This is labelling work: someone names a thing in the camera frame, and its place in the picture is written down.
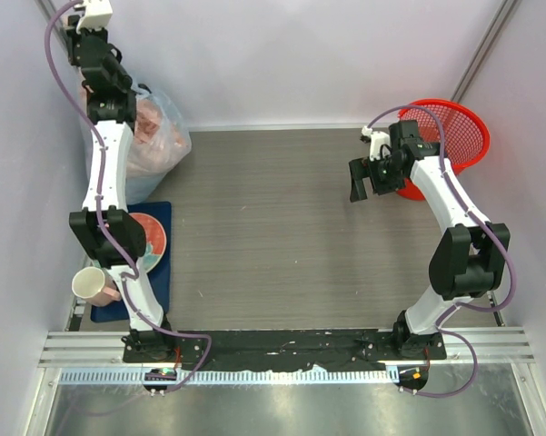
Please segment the red mesh trash bin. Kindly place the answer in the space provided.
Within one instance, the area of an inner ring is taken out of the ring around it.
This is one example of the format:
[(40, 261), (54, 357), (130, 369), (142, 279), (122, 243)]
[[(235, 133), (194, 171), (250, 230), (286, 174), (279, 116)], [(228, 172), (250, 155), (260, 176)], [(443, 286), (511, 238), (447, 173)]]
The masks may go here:
[[(467, 107), (452, 101), (427, 98), (414, 101), (410, 105), (425, 107), (442, 122), (445, 134), (445, 153), (451, 161), (456, 176), (465, 169), (477, 164), (487, 154), (490, 147), (490, 134), (482, 119)], [(401, 109), (399, 120), (415, 120), (422, 139), (439, 142), (440, 135), (434, 120), (418, 109)], [(421, 191), (406, 179), (405, 187), (397, 192), (401, 197), (423, 201)]]

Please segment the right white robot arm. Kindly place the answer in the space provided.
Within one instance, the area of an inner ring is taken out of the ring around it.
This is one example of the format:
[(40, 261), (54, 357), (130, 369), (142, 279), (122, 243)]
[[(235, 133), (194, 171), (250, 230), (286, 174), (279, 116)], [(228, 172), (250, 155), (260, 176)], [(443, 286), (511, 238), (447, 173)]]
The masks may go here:
[(361, 140), (369, 153), (349, 163), (351, 202), (367, 199), (366, 181), (377, 195), (399, 191), (411, 182), (441, 229), (429, 263), (429, 286), (392, 328), (395, 353), (404, 359), (420, 358), (425, 349), (439, 344), (439, 329), (453, 312), (500, 285), (510, 232), (474, 205), (457, 180), (444, 142), (425, 141), (416, 121), (391, 124), (388, 132), (365, 126)]

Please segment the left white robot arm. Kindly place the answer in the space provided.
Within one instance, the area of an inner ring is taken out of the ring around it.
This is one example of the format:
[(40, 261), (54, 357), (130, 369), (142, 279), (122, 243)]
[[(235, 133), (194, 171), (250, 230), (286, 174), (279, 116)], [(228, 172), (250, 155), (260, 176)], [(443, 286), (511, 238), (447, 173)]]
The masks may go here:
[(143, 267), (144, 228), (129, 214), (125, 196), (136, 121), (133, 80), (104, 26), (86, 21), (84, 15), (70, 15), (65, 26), (69, 62), (79, 69), (86, 92), (79, 114), (93, 140), (87, 194), (69, 224), (87, 256), (114, 282), (128, 312), (124, 361), (166, 362), (175, 340), (167, 334), (170, 324)]

